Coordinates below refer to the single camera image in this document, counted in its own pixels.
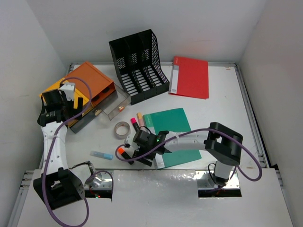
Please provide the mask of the yellow highlighter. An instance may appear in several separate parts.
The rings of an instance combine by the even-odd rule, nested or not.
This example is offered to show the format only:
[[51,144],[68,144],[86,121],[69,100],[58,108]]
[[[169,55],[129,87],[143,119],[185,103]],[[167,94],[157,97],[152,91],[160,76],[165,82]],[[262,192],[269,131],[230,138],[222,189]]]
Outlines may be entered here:
[[137,120],[140,127],[145,126],[142,113],[137,113]]

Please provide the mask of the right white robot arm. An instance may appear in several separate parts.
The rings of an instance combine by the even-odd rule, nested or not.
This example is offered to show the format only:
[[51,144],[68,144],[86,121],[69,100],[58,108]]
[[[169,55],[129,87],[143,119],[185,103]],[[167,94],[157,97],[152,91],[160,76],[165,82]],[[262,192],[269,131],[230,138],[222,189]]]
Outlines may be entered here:
[[144,130],[128,135],[127,147],[134,149],[133,158],[156,169],[166,168],[164,154],[184,151],[185,156],[193,150],[205,150],[215,159],[214,171],[210,174],[213,184],[225,186],[231,170],[240,164],[243,136],[238,132],[212,122],[205,130],[189,132],[160,131],[153,134]]

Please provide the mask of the clear smoky drawer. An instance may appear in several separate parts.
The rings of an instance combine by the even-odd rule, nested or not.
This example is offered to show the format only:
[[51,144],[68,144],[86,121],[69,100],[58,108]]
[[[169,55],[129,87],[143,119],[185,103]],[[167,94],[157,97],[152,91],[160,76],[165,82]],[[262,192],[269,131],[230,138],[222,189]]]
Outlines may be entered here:
[[112,83],[92,99],[92,113],[106,115],[109,120],[115,118],[131,102],[130,96],[117,84]]

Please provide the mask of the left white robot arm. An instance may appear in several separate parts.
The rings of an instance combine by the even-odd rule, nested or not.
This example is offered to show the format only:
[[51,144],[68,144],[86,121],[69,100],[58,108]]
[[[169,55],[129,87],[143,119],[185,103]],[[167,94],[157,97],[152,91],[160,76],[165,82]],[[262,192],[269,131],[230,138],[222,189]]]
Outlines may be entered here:
[[69,205],[83,200],[85,192],[81,180],[68,168],[66,158],[65,139],[67,126],[62,126],[55,134],[57,128],[67,119],[82,111],[82,107],[73,108],[73,101],[66,98],[60,89],[43,92],[41,95],[42,109],[37,123],[41,126],[44,138],[44,169],[48,155],[50,159],[46,171],[45,183],[42,178],[34,180],[34,190],[41,200],[44,200],[42,187],[45,186],[46,196],[50,209]]

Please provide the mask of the orange drawer cabinet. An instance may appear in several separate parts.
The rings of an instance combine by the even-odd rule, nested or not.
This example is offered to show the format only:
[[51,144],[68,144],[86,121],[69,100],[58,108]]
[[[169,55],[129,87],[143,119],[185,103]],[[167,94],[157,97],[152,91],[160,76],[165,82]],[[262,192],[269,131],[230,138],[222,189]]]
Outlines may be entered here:
[[72,77],[78,77],[89,85],[92,92],[92,106],[97,106],[116,90],[113,80],[89,62],[83,63],[65,77],[68,82],[75,84],[75,89],[79,95],[89,99],[89,91],[85,84],[72,79]]

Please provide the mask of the yellow drawer cabinet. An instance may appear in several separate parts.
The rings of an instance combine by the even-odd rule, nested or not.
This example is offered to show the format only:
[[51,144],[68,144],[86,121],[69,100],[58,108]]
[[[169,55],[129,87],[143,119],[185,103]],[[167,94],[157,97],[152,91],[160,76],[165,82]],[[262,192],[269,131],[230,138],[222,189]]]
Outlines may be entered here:
[[[66,127],[70,127],[73,123],[76,122],[75,118],[77,117],[75,115],[75,109],[77,108],[77,102],[78,102],[78,97],[82,97],[83,98],[83,110],[82,110],[82,117],[91,109],[91,98],[92,98],[92,92],[91,89],[89,87],[89,85],[82,79],[78,78],[78,77],[72,77],[72,79],[76,79],[81,81],[83,84],[85,84],[85,86],[87,87],[88,91],[89,91],[89,99],[87,98],[83,98],[82,95],[79,95],[77,93],[77,91],[75,90],[74,92],[74,101],[68,101],[69,107],[68,107],[68,111],[70,114],[70,118],[66,121],[64,121]],[[50,91],[53,89],[59,89],[61,84],[67,83],[67,79],[65,77],[63,77],[62,79],[58,80],[56,83],[54,83],[52,86],[50,86],[48,89],[46,89],[44,92],[46,91]]]

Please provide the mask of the pink highlighter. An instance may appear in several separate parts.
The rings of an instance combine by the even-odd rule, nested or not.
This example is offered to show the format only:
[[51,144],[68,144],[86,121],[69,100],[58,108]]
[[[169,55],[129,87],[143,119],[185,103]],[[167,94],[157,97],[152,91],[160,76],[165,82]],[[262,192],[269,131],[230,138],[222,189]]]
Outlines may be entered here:
[[133,126],[134,129],[135,129],[135,132],[140,131],[140,126],[139,126],[137,120],[136,120],[135,118],[131,118],[130,121],[131,121],[132,126]]

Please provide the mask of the orange highlighter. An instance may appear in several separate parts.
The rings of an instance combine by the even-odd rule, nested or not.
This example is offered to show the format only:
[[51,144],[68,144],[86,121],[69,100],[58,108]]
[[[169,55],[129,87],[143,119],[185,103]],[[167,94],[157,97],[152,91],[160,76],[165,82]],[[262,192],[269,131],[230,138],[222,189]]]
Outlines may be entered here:
[[116,155],[118,155],[118,154],[123,158],[123,160],[129,160],[129,159],[131,159],[131,157],[126,153],[125,149],[122,148],[122,147],[119,147],[117,149]]

